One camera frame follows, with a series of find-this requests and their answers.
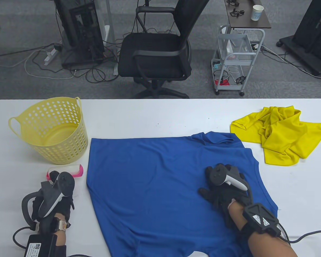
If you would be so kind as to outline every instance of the floor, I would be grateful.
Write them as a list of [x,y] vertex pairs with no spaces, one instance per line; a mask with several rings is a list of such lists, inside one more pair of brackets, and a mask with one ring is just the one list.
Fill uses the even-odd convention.
[[[116,38],[132,29],[136,1],[111,0]],[[266,31],[265,44],[275,52],[284,51],[275,46],[279,38],[295,33],[310,0],[262,0],[272,29]],[[153,0],[152,5],[175,6],[176,0]],[[190,35],[193,48],[192,75],[182,82],[165,86],[187,93],[190,98],[240,98],[237,92],[213,92],[209,67],[217,28],[227,22],[223,0],[210,0]],[[147,27],[165,31],[173,23],[171,16],[150,14]],[[58,42],[60,35],[55,20],[53,1],[0,0],[0,54],[34,48]],[[0,57],[0,65],[13,65],[28,54]],[[37,58],[43,63],[44,55]],[[59,69],[59,60],[50,68]],[[113,75],[113,64],[102,68],[108,77]],[[30,61],[27,70],[35,75],[67,78],[71,74],[57,74],[38,69]],[[90,84],[84,77],[69,80],[51,80],[28,76],[24,65],[15,68],[0,67],[0,99],[42,99],[55,96],[79,96],[81,98],[130,98],[141,91],[131,78],[118,78],[113,82]],[[321,98],[321,80],[310,77],[295,68],[259,55],[244,98]]]

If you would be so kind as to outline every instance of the paper cup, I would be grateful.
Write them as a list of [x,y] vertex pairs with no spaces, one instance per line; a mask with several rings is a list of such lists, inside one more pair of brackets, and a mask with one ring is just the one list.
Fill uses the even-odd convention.
[[263,10],[264,10],[264,7],[262,5],[254,5],[252,10],[251,20],[259,21]]

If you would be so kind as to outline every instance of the office chair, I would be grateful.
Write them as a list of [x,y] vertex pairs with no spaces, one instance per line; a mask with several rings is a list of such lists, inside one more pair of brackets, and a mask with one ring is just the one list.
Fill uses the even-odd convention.
[[[189,98],[187,94],[162,87],[165,81],[186,80],[191,75],[189,34],[209,0],[179,0],[176,7],[139,6],[136,17],[143,33],[129,34],[121,45],[118,71],[133,77],[146,90],[132,98],[159,98],[159,95]],[[139,13],[171,13],[180,36],[147,33]]]

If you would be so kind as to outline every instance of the yellow t-shirt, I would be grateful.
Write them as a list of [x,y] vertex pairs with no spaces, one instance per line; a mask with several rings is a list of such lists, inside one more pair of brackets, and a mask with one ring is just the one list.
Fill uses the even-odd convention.
[[301,111],[290,107],[264,107],[233,121],[231,133],[241,141],[261,143],[265,163],[290,166],[307,158],[321,141],[321,123],[300,121]]

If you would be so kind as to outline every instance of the glove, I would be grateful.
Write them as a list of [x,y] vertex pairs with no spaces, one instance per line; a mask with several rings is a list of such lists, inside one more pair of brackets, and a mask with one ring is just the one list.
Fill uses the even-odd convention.
[[[53,183],[56,181],[58,175],[59,175],[58,171],[52,171],[50,173],[50,178]],[[37,196],[34,199],[33,204],[32,204],[33,211],[32,211],[32,215],[31,215],[32,220],[39,221],[39,223],[40,223],[39,228],[40,228],[41,234],[48,234],[50,224],[53,221],[53,218],[56,213],[60,213],[60,214],[64,215],[65,221],[69,222],[70,207],[72,207],[72,209],[75,209],[72,195],[68,196],[68,197],[63,197],[62,200],[57,203],[57,205],[51,211],[51,213],[48,216],[46,216],[45,218],[41,218],[38,215],[39,208],[40,208],[43,201],[44,201],[43,196]]]
[[[223,213],[226,226],[228,228],[232,228],[234,226],[234,222],[228,212],[229,205],[234,200],[236,200],[244,206],[250,205],[252,202],[246,191],[240,190],[239,188],[233,185],[228,185],[226,183],[217,186],[211,182],[211,180],[209,179],[211,172],[217,172],[221,169],[224,170],[224,172],[229,172],[231,169],[236,169],[234,170],[234,172],[239,172],[237,167],[231,166],[229,164],[218,164],[215,168],[208,167],[205,171],[205,175],[208,182],[209,190],[206,188],[200,188],[198,190],[198,193],[208,202],[212,203],[215,208],[219,209]],[[242,173],[240,173],[240,177],[242,179],[245,179],[245,176]]]

